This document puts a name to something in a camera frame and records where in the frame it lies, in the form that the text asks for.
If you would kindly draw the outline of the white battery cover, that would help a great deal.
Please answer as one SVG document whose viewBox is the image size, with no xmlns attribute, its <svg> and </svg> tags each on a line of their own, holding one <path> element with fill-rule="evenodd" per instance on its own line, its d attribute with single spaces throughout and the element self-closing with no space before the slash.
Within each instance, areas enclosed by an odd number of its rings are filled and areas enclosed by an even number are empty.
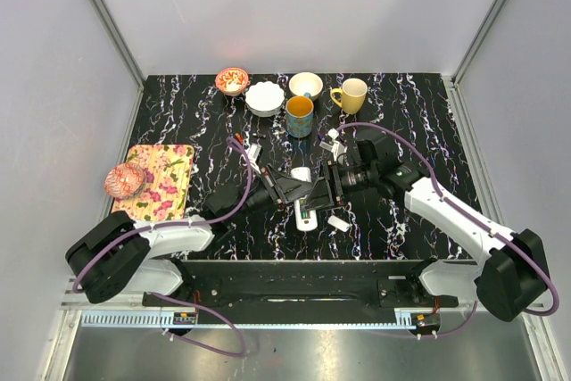
<svg viewBox="0 0 571 381">
<path fill-rule="evenodd" d="M 349 229 L 351 228 L 351 225 L 348 222 L 336 217 L 335 215 L 331 215 L 327 219 L 327 223 L 332 227 L 334 227 L 335 229 L 338 229 L 343 232 L 348 232 Z"/>
</svg>

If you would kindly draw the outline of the white remote control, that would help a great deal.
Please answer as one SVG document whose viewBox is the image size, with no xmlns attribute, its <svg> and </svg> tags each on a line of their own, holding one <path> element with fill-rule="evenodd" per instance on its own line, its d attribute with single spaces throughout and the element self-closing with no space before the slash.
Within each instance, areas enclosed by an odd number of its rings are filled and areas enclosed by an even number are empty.
<svg viewBox="0 0 571 381">
<path fill-rule="evenodd" d="M 296 167 L 291 170 L 291 177 L 304 182 L 311 183 L 311 172 L 309 167 Z M 296 228 L 301 232 L 309 232 L 318 227 L 317 213 L 315 210 L 309 210 L 306 203 L 307 197 L 301 197 L 294 201 L 294 215 Z M 302 213 L 308 212 L 310 218 L 308 222 L 302 219 Z"/>
</svg>

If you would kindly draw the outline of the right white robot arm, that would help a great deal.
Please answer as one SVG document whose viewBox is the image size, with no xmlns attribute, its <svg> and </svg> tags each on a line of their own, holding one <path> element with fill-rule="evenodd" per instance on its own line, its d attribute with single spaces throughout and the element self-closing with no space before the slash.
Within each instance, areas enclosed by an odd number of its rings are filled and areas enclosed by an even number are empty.
<svg viewBox="0 0 571 381">
<path fill-rule="evenodd" d="M 345 161 L 347 148 L 337 129 L 319 145 L 332 155 L 302 201 L 306 211 L 332 210 L 347 196 L 374 189 L 407 211 L 429 221 L 472 258 L 470 264 L 424 261 L 406 276 L 402 287 L 410 302 L 425 306 L 450 296 L 481 303 L 494 317 L 511 321 L 544 292 L 552 314 L 559 306 L 541 238 L 529 229 L 519 233 L 486 218 L 445 190 L 426 162 L 402 162 L 393 150 L 398 135 L 377 134 L 366 124 L 357 135 L 359 161 Z"/>
</svg>

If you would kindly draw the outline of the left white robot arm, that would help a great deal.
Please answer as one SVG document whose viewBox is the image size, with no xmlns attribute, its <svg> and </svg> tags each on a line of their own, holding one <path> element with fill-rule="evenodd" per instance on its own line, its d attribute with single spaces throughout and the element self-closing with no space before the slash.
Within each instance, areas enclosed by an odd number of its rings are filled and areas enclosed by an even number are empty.
<svg viewBox="0 0 571 381">
<path fill-rule="evenodd" d="M 92 304 L 122 292 L 151 291 L 174 305 L 186 304 L 194 286 L 168 261 L 168 255 L 202 252 L 229 233 L 235 216 L 271 205 L 298 205 L 310 188 L 309 168 L 297 167 L 284 174 L 266 166 L 252 173 L 245 189 L 218 186 L 205 199 L 203 212 L 188 219 L 133 220 L 125 211 L 116 211 L 66 252 L 65 260 L 76 277 L 72 290 Z"/>
</svg>

